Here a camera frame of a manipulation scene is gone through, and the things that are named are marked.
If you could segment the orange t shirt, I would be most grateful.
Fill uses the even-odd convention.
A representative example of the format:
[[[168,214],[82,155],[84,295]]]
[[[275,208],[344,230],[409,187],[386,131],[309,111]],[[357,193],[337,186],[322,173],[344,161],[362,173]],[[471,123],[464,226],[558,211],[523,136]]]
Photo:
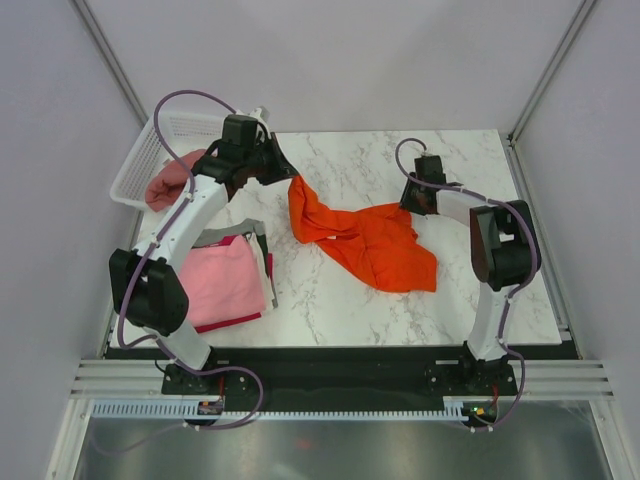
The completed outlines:
[[[397,203],[334,210],[297,176],[288,205],[295,239],[317,245],[364,284],[387,293],[437,290],[438,260],[418,244],[411,214]]]

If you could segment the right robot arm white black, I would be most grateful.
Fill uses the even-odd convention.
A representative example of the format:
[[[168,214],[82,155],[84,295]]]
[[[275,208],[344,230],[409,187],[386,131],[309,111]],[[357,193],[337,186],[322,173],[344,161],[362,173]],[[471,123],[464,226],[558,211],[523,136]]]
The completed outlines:
[[[467,392],[483,392],[494,381],[488,362],[507,354],[506,335],[513,297],[541,267],[531,210],[524,200],[489,199],[446,179],[442,160],[422,154],[407,176],[401,207],[417,215],[440,215],[469,228],[472,270],[480,284],[475,321],[466,340],[472,360],[458,368]]]

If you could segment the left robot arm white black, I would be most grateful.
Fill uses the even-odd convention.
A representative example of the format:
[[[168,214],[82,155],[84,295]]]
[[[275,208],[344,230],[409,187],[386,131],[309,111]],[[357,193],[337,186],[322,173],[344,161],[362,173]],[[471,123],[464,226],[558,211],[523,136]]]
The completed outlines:
[[[143,329],[148,338],[185,370],[185,382],[208,393],[219,369],[208,360],[211,347],[187,319],[188,297],[178,272],[206,224],[254,178],[268,186],[295,177],[277,137],[260,112],[235,111],[193,166],[182,159],[186,184],[156,230],[133,249],[115,250],[109,259],[114,310],[121,321]]]

